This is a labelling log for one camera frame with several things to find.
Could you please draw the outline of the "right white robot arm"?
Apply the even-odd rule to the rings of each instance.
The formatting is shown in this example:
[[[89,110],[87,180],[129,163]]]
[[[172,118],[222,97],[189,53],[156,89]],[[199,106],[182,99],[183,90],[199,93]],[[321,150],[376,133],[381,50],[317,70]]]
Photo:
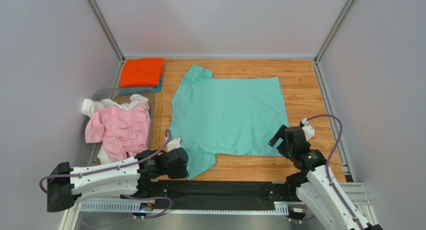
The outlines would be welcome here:
[[[299,171],[286,177],[282,196],[303,202],[327,230],[380,230],[351,202],[318,149],[311,149],[306,134],[313,128],[282,125],[270,139],[278,152]]]

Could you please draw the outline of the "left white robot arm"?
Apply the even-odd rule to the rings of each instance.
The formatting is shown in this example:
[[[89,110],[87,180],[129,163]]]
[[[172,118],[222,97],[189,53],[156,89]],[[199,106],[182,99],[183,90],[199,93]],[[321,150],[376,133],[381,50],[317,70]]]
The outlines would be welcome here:
[[[61,212],[95,198],[154,197],[157,190],[152,180],[160,176],[186,178],[188,161],[187,152],[178,147],[170,151],[146,150],[105,165],[71,167],[69,162],[62,162],[42,179],[47,183],[47,212]]]

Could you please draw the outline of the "mint green t-shirt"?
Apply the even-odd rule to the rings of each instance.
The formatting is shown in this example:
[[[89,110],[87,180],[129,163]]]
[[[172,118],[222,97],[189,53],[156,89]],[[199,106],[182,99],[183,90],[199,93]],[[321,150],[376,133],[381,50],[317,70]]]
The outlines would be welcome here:
[[[278,77],[214,78],[196,64],[171,105],[169,129],[182,139],[189,179],[212,168],[217,155],[277,156],[269,141],[289,123]]]

